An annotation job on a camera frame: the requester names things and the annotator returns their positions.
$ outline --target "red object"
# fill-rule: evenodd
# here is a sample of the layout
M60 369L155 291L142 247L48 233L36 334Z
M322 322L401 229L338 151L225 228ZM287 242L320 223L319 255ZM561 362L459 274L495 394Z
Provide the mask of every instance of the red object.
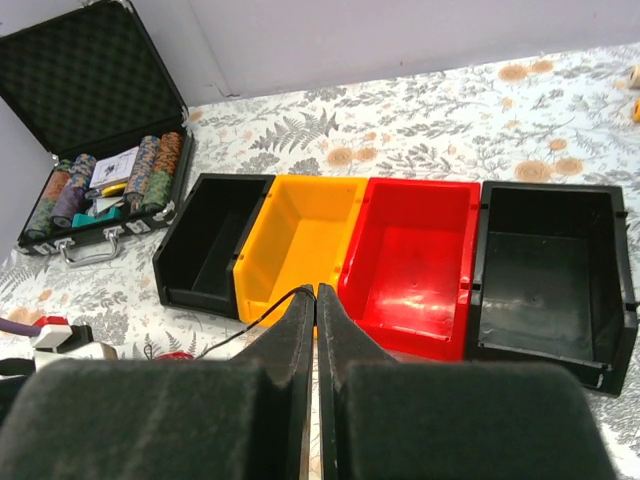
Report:
M69 322L64 317L44 316L40 317L34 325L38 327L44 327L45 325L69 325Z
M463 358L479 183L369 180L338 295L388 350Z
M171 352L158 355L154 360L193 360L194 356L187 352Z

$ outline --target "yellow storage bin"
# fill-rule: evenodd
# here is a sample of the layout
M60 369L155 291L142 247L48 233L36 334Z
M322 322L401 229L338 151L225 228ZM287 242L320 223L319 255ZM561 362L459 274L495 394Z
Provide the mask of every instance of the yellow storage bin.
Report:
M233 269L240 320L256 320L300 285L336 288L366 187L366 178L276 177Z

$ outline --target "floral tablecloth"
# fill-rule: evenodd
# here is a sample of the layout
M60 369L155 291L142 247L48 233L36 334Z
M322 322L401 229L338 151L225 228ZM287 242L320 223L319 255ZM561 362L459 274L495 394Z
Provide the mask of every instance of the floral tablecloth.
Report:
M640 91L627 87L635 63L640 44L205 105L188 122L198 143L189 187L201 172L621 185L640 298L640 125L630 117ZM66 315L123 358L143 358L147 344L156 354L199 353L242 325L158 303L151 257L164 233L128 239L119 258L76 270L59 256L14 252L0 272L0 314L23 323ZM211 356L227 358L259 334ZM29 354L25 340L0 337L1 357ZM636 348L620 398L588 394L621 478L640 479L639 360Z

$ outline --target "red cap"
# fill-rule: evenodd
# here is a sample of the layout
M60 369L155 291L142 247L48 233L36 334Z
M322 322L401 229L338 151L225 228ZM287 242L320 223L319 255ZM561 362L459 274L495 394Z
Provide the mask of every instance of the red cap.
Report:
M186 352L172 352L158 355L154 360L193 360L193 355Z
M36 321L34 325L37 327L44 327L45 325L69 325L69 322L64 317L50 315L40 317L40 319Z

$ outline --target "case handle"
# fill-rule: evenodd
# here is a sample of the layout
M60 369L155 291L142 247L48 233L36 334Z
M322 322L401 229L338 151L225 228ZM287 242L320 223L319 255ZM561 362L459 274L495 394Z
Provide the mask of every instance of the case handle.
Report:
M74 245L75 242L71 238L63 238L62 240L58 240L55 245L58 251L64 257L64 261L71 268L76 267L84 267L87 265L92 265L94 263L99 262L107 262L109 260L113 260L120 253L120 244L118 242L118 235L120 235L124 230L122 227L115 228L107 228L104 231L104 236L111 244L111 252L109 253L97 253L95 255L89 255L88 257L81 259L73 259L69 254L69 247Z

